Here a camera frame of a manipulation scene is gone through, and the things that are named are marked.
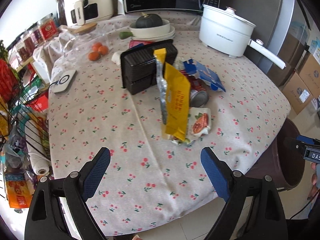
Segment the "person's right hand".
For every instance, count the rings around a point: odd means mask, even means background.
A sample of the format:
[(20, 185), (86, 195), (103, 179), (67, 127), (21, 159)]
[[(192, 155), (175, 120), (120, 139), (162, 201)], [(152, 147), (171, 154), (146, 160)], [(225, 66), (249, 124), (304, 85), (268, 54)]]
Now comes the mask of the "person's right hand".
[(311, 177), (311, 183), (312, 183), (312, 188), (308, 194), (308, 198), (307, 200), (310, 200), (318, 191), (318, 187), (317, 187), (317, 174), (316, 174), (316, 167), (317, 167), (317, 164), (316, 163), (311, 163), (311, 168), (313, 169), (314, 171), (314, 174), (312, 175)]

